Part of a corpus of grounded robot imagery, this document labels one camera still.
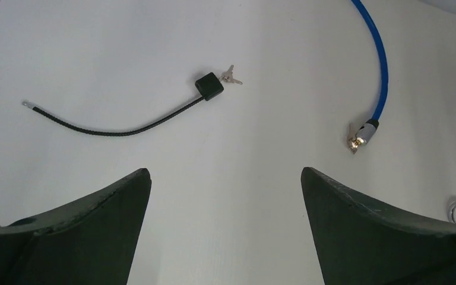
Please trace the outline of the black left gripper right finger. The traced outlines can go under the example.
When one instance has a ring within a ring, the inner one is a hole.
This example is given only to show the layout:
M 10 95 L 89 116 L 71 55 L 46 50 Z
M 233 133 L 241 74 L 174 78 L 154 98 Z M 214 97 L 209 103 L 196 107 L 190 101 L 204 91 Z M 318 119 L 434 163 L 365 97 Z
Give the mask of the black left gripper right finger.
M 303 199 L 325 284 L 456 284 L 456 224 L 301 173 Z

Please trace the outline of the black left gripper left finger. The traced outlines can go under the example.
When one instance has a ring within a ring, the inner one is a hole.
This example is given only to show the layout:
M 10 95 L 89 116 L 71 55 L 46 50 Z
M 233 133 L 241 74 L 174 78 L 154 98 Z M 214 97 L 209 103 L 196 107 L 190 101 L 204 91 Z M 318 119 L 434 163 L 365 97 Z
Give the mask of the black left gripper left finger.
M 0 284 L 126 284 L 151 193 L 147 169 L 0 226 Z

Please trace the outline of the black cable lock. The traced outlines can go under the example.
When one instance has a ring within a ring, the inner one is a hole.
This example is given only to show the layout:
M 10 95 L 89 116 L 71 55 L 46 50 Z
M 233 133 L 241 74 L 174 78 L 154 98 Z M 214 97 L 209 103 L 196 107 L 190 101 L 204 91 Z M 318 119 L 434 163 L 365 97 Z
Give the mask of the black cable lock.
M 28 102 L 26 100 L 22 101 L 21 104 L 23 106 L 31 109 L 32 111 L 44 116 L 45 118 L 53 121 L 54 123 L 59 124 L 65 128 L 75 131 L 75 132 L 92 135 L 92 136 L 98 136 L 98 137 L 130 137 L 130 136 L 137 135 L 142 132 L 148 131 L 152 128 L 155 128 L 155 127 L 173 119 L 174 117 L 180 115 L 181 113 L 183 113 L 184 111 L 197 105 L 198 103 L 201 103 L 202 101 L 211 100 L 212 98 L 216 97 L 217 95 L 221 94 L 224 91 L 224 87 L 221 83 L 221 80 L 218 79 L 213 72 L 196 80 L 194 85 L 195 85 L 197 91 L 199 92 L 199 95 L 200 95 L 199 98 L 180 107 L 178 110 L 166 115 L 165 117 L 158 119 L 157 121 L 154 121 L 148 125 L 144 125 L 140 128 L 132 129 L 129 131 L 110 132 L 110 131 L 96 131 L 96 130 L 92 130 L 92 129 L 86 129 L 86 128 L 82 128 L 79 126 L 75 126 L 66 121 L 63 121 L 62 119 L 57 118 L 56 116 L 52 115 L 51 113 L 41 109 L 40 107 L 38 107 L 35 104 Z

